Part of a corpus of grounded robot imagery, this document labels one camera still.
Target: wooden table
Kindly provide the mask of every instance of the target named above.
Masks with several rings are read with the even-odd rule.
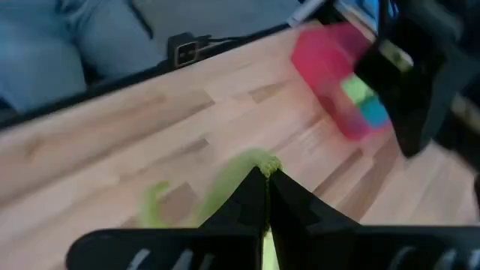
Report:
[[[290,63],[288,30],[0,134],[0,269],[63,269],[69,245],[135,227],[142,192],[173,226],[212,174],[252,147],[363,224],[476,222],[473,173],[431,145],[414,160],[391,131],[349,142]]]

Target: person's leg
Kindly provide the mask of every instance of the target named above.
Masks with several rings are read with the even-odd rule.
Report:
[[[55,2],[36,3],[42,4],[0,3],[0,95],[19,113],[86,90],[79,53],[55,17]]]
[[[84,61],[107,79],[157,65],[163,56],[125,0],[63,0]]]

